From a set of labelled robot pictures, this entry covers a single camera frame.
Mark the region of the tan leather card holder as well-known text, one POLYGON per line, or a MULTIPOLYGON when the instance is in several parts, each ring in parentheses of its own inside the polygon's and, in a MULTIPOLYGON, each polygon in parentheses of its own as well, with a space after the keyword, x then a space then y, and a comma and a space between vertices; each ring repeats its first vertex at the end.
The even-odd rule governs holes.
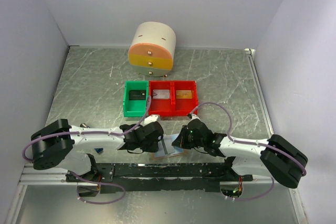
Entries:
POLYGON ((183 155, 185 153, 184 149, 172 145, 177 137, 178 134, 164 135, 163 139, 158 143, 159 150, 151 154, 152 159, 162 159, 183 155))

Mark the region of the silver crest card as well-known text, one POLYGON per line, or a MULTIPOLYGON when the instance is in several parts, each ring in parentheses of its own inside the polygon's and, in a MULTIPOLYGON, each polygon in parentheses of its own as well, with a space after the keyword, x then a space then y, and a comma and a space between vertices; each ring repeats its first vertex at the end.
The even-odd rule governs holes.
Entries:
POLYGON ((153 99, 168 100, 170 99, 170 90, 153 90, 153 99))

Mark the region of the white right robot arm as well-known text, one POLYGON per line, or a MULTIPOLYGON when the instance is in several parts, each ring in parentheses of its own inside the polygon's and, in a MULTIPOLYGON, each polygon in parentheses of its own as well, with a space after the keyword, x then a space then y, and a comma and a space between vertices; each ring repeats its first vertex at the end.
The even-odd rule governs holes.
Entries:
POLYGON ((271 177, 287 188, 297 188, 308 158, 282 136, 250 140, 213 133, 200 119, 182 126, 172 146, 191 150, 202 148, 211 156, 232 159, 223 167, 223 176, 230 181, 239 176, 271 177))

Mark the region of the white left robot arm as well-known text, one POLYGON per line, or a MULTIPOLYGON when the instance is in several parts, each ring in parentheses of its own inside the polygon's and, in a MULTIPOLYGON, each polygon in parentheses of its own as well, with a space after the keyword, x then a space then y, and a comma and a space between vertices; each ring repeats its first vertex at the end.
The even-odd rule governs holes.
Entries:
POLYGON ((90 182, 97 178, 93 155, 84 150, 103 148, 111 150, 155 153, 164 131, 160 123, 152 121, 141 125, 121 125, 110 129, 86 129, 73 126, 66 119, 56 120, 31 136, 32 158, 23 152, 25 160, 32 162, 35 170, 63 168, 90 182))

